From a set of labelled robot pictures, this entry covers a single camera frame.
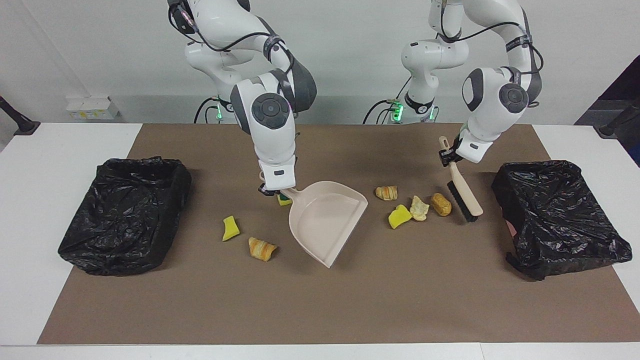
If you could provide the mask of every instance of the beige dustpan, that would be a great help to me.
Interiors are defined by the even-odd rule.
[[[369,205],[367,199],[332,181],[321,181],[302,191],[281,192],[293,200],[291,233],[309,255],[330,268]]]

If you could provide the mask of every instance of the brown paper mat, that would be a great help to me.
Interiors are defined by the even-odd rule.
[[[437,140],[459,128],[299,126],[298,188],[332,180],[369,199],[328,270],[295,242],[289,208],[257,192],[252,141],[237,126],[144,125],[129,157],[177,158],[193,175],[173,247],[139,276],[74,269],[39,343],[640,341],[640,315],[612,268],[531,282],[505,262],[512,245],[490,184],[504,162],[548,159],[531,126],[510,129],[481,164],[460,164],[486,211],[477,223],[456,208],[390,229],[387,215],[412,195],[451,197]],[[400,199],[378,200],[380,185],[398,185]],[[223,243],[229,215],[242,235]],[[255,260],[249,236],[280,250]]]

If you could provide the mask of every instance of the cable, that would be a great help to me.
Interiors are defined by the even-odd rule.
[[[448,40],[449,42],[459,42],[459,41],[463,41],[463,40],[468,40],[468,39],[470,39],[472,37],[476,37],[476,36],[480,35],[481,33],[484,33],[485,31],[489,31],[491,29],[495,29],[498,26],[515,25],[515,26],[518,26],[519,28],[521,28],[521,25],[519,23],[517,23],[517,22],[506,21],[506,22],[500,22],[500,23],[498,23],[496,25],[491,25],[488,28],[484,28],[484,29],[478,31],[477,33],[469,35],[467,37],[457,38],[457,39],[456,38],[451,38],[451,37],[449,37],[447,35],[447,32],[444,29],[444,10],[445,10],[445,7],[446,6],[440,7],[440,29],[442,30],[442,37],[444,37],[445,40]]]
[[[186,38],[188,38],[189,40],[191,40],[191,41],[193,41],[193,42],[195,42],[195,43],[198,43],[198,44],[202,44],[202,42],[201,42],[201,41],[197,41],[196,39],[192,38],[191,36],[189,36],[189,35],[187,35],[187,34],[183,33],[183,32],[178,28],[178,26],[173,22],[173,19],[172,19],[172,16],[171,16],[171,12],[172,12],[172,9],[174,9],[176,6],[177,6],[177,5],[171,5],[171,6],[169,6],[169,12],[168,12],[168,15],[169,15],[169,24],[171,24],[171,26],[173,26],[173,28],[174,28],[174,29],[176,29],[180,34],[184,35],[184,36],[185,36]]]
[[[406,82],[405,82],[405,83],[404,83],[404,85],[402,86],[402,89],[400,89],[400,91],[399,91],[399,92],[398,92],[398,94],[396,95],[396,99],[400,99],[400,95],[401,95],[401,94],[402,94],[402,92],[404,91],[404,88],[406,88],[406,86],[407,86],[407,85],[409,85],[409,81],[411,81],[411,76],[406,80]],[[389,105],[389,109],[387,109],[387,110],[389,111],[389,113],[391,112],[391,108],[393,108],[393,106],[394,106],[393,104]]]
[[[477,33],[471,34],[471,35],[469,35],[469,36],[467,36],[467,37],[457,38],[457,39],[456,39],[456,38],[450,38],[450,37],[447,35],[446,31],[444,30],[444,9],[445,9],[445,7],[444,7],[444,6],[442,6],[442,7],[440,8],[440,29],[442,30],[442,37],[444,37],[444,38],[445,38],[445,40],[446,40],[446,41],[448,41],[448,42],[452,42],[452,43],[453,43],[453,42],[459,42],[459,41],[463,41],[463,40],[468,40],[468,39],[470,39],[470,38],[472,38],[472,37],[476,37],[476,36],[480,35],[481,33],[484,33],[485,31],[489,31],[489,30],[492,30],[492,29],[495,29],[495,28],[497,28],[497,27],[499,27],[499,26],[504,26],[504,25],[515,25],[515,26],[518,26],[518,28],[522,29],[522,25],[520,25],[520,24],[519,24],[519,23],[517,23],[517,22],[513,22],[513,21],[505,21],[505,22],[500,22],[500,23],[495,24],[495,25],[491,25],[491,26],[489,26],[488,28],[484,28],[484,29],[482,29],[482,30],[478,31]],[[531,49],[532,49],[532,50],[533,50],[533,51],[538,55],[538,57],[540,58],[540,67],[538,67],[536,70],[531,70],[531,71],[523,72],[523,73],[521,73],[522,75],[533,75],[533,74],[537,74],[537,73],[539,73],[539,72],[542,70],[542,68],[545,66],[545,59],[544,59],[544,57],[542,57],[542,54],[538,51],[538,49],[537,49],[535,46],[533,46],[533,43],[529,43],[529,46],[531,46]]]
[[[378,102],[376,102],[373,106],[371,106],[371,109],[369,109],[369,111],[367,112],[367,115],[365,115],[364,120],[362,121],[362,125],[367,123],[367,119],[369,118],[369,115],[371,115],[371,113],[373,112],[373,110],[375,108],[377,108],[379,105],[382,105],[384,103],[388,102],[388,100],[380,100]]]
[[[289,62],[291,63],[291,64],[289,65],[289,68],[287,69],[287,71],[285,71],[285,72],[284,72],[284,73],[285,73],[285,75],[288,75],[288,74],[289,74],[289,72],[291,71],[291,69],[293,69],[293,64],[295,64],[295,63],[296,63],[296,58],[293,56],[293,54],[291,53],[291,51],[290,51],[290,50],[288,50],[288,49],[287,49],[285,52],[286,52],[286,54],[287,54],[287,57],[289,58]]]
[[[205,106],[205,104],[207,104],[207,102],[209,101],[220,101],[218,100],[217,97],[208,97],[205,101],[202,102],[202,104],[200,104],[200,107],[198,107],[198,111],[196,111],[196,116],[193,117],[193,123],[197,124],[198,123],[198,116],[200,116],[200,112],[202,111],[202,108]]]
[[[216,105],[216,106],[210,106],[210,107],[208,107],[208,108],[206,108],[206,109],[204,110],[204,122],[205,122],[206,124],[208,124],[208,123],[209,123],[209,110],[210,110],[210,109],[216,109],[216,110],[217,110],[217,109],[218,109],[218,106],[217,106],[217,105]]]
[[[531,70],[531,71],[526,71],[526,72],[522,72],[522,75],[533,75],[533,74],[537,74],[540,72],[540,70],[542,70],[543,67],[545,67],[545,59],[542,57],[542,54],[540,54],[540,52],[538,51],[538,49],[536,49],[535,46],[533,46],[533,44],[529,44],[529,46],[531,46],[531,49],[538,54],[538,57],[540,58],[540,67],[538,67],[535,71]]]
[[[382,116],[383,113],[390,113],[391,110],[389,109],[383,109],[379,114],[378,114],[378,118],[376,119],[376,125],[378,125],[380,123],[380,117]]]
[[[196,39],[192,38],[191,36],[189,36],[189,35],[187,35],[187,34],[185,34],[185,33],[183,33],[183,32],[181,31],[181,30],[178,28],[178,26],[177,26],[177,25],[173,22],[173,20],[172,20],[172,10],[173,10],[175,7],[177,7],[177,5],[171,5],[171,6],[169,7],[169,11],[168,11],[169,24],[171,24],[171,26],[172,26],[174,29],[176,29],[179,33],[183,34],[183,35],[184,35],[186,38],[188,38],[189,40],[191,40],[191,41],[193,41],[193,42],[195,42],[195,43],[197,43],[197,44],[205,44],[209,49],[211,49],[211,50],[213,50],[213,51],[216,51],[217,53],[222,53],[222,52],[224,52],[224,51],[229,51],[229,49],[230,49],[230,48],[234,47],[235,45],[239,44],[241,41],[246,40],[247,38],[250,38],[250,37],[259,36],[259,35],[264,35],[264,36],[267,36],[267,37],[270,37],[270,36],[271,36],[271,34],[269,34],[269,33],[265,33],[265,32],[261,32],[261,31],[260,31],[260,32],[255,32],[255,33],[250,33],[250,34],[247,34],[247,35],[245,35],[245,36],[243,36],[243,37],[241,37],[241,38],[237,39],[236,41],[234,41],[234,42],[232,42],[231,44],[229,44],[229,45],[227,45],[227,46],[223,47],[222,49],[217,49],[217,48],[215,48],[215,47],[211,46],[211,44],[209,44],[209,43],[208,43],[208,41],[206,41],[206,39],[202,36],[202,34],[201,34],[199,31],[197,31],[196,33],[197,33],[197,34],[198,34],[198,36],[202,39],[202,41],[197,41]],[[288,74],[288,73],[291,71],[291,69],[293,69],[293,65],[296,63],[296,58],[293,56],[293,54],[292,54],[292,53],[290,52],[290,50],[288,50],[288,49],[287,49],[287,50],[285,50],[285,53],[287,54],[287,57],[288,57],[288,59],[289,59],[289,63],[290,63],[290,64],[289,64],[289,68],[287,69],[287,71],[285,71],[285,74]]]
[[[200,38],[202,39],[203,44],[205,44],[209,49],[211,49],[211,50],[213,50],[213,51],[216,51],[217,53],[222,53],[223,51],[228,51],[228,50],[229,50],[229,49],[231,49],[232,47],[234,47],[234,46],[236,46],[237,44],[239,44],[241,41],[246,40],[246,39],[248,39],[248,38],[250,38],[250,37],[256,37],[256,36],[259,36],[259,35],[264,35],[264,36],[266,36],[266,37],[270,37],[270,36],[271,36],[271,34],[268,34],[268,33],[265,33],[265,32],[250,33],[250,34],[247,34],[247,35],[245,35],[245,36],[243,36],[243,37],[239,38],[238,40],[236,40],[236,41],[232,42],[231,44],[229,44],[229,45],[227,45],[227,46],[223,47],[222,49],[216,49],[215,47],[213,47],[213,46],[209,45],[209,43],[205,40],[205,38],[202,36],[202,34],[201,34],[199,31],[197,32],[197,34],[198,34],[198,36],[200,36]]]

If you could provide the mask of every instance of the hand brush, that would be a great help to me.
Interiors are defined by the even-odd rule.
[[[442,150],[449,150],[449,141],[446,136],[441,136],[438,141],[440,142]],[[465,178],[462,177],[462,174],[458,170],[458,165],[452,161],[448,167],[449,171],[451,171],[452,181],[449,181],[447,187],[449,191],[451,191],[453,198],[456,199],[460,211],[462,211],[462,215],[464,215],[467,222],[475,222],[484,211],[480,204],[478,204],[478,200],[469,188]]]

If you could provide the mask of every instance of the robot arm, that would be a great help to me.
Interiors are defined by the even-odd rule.
[[[252,136],[266,183],[262,190],[294,187],[293,114],[309,109],[316,98],[310,72],[266,21],[249,12],[247,0],[168,2],[176,28],[202,39],[187,45],[189,63],[216,83],[223,117],[233,114],[242,130]],[[230,66],[250,61],[255,52],[276,69],[242,80]]]
[[[433,0],[429,23],[436,40],[414,42],[403,51],[403,65],[412,74],[405,102],[418,116],[426,114],[437,91],[435,69],[450,69],[466,62],[468,46],[461,38],[466,16],[491,28],[506,44],[509,66],[476,69],[463,85],[463,98],[472,112],[455,141],[459,160],[478,163],[498,137],[509,129],[541,90],[526,13],[515,0]]]

